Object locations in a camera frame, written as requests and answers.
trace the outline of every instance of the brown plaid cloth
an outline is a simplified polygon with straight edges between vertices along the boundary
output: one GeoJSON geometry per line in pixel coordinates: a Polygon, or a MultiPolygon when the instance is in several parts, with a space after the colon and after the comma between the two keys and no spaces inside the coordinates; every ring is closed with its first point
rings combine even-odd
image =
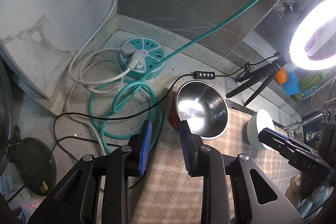
{"type": "MultiPolygon", "coordinates": [[[[298,173],[275,150],[258,151],[246,142],[246,126],[250,115],[230,109],[226,132],[215,140],[203,140],[222,154],[248,154],[283,192],[290,179],[298,173]]],[[[147,179],[132,223],[199,223],[201,218],[203,178],[191,178],[185,170],[179,133],[165,119],[160,140],[147,170],[147,179]]],[[[280,128],[276,131],[285,134],[280,128]]],[[[234,206],[230,177],[226,177],[230,215],[234,206]]]]}

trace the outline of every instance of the glowing ring light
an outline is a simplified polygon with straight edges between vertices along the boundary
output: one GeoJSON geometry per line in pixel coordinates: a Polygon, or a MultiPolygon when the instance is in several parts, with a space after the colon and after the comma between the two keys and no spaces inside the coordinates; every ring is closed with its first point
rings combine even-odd
{"type": "Polygon", "coordinates": [[[291,59],[298,67],[306,70],[321,70],[336,65],[336,54],[324,60],[310,60],[305,52],[305,45],[311,36],[318,28],[335,17],[336,0],[325,0],[317,5],[301,22],[289,46],[291,59]]]}

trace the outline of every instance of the black tripod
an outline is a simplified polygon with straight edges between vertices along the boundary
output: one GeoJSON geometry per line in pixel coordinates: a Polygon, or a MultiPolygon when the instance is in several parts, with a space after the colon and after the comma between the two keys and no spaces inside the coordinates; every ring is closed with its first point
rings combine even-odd
{"type": "Polygon", "coordinates": [[[257,95],[273,80],[274,76],[281,70],[281,68],[286,65],[287,61],[284,59],[283,56],[280,56],[277,60],[274,60],[272,63],[267,64],[259,69],[256,69],[253,72],[248,72],[244,74],[242,77],[237,78],[237,82],[243,82],[249,79],[247,82],[241,84],[239,87],[230,91],[226,94],[227,98],[231,98],[238,93],[246,90],[250,86],[258,83],[265,77],[266,80],[260,85],[260,87],[251,95],[250,98],[244,103],[244,106],[247,106],[257,95]]]}

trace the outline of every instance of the orange fruit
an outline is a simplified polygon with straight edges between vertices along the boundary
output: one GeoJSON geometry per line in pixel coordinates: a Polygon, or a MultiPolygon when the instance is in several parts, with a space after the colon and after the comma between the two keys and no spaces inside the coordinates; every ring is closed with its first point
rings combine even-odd
{"type": "Polygon", "coordinates": [[[282,68],[276,75],[275,75],[275,80],[278,82],[278,84],[283,85],[287,81],[287,72],[285,68],[282,68]]]}

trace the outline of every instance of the white bowl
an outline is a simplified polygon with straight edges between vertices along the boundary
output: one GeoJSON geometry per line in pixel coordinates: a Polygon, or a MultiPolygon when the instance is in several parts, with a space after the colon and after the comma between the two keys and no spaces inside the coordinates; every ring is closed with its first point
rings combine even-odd
{"type": "Polygon", "coordinates": [[[271,149],[271,147],[258,140],[260,131],[266,127],[275,130],[272,118],[265,109],[258,110],[247,123],[247,139],[258,150],[271,149]]]}

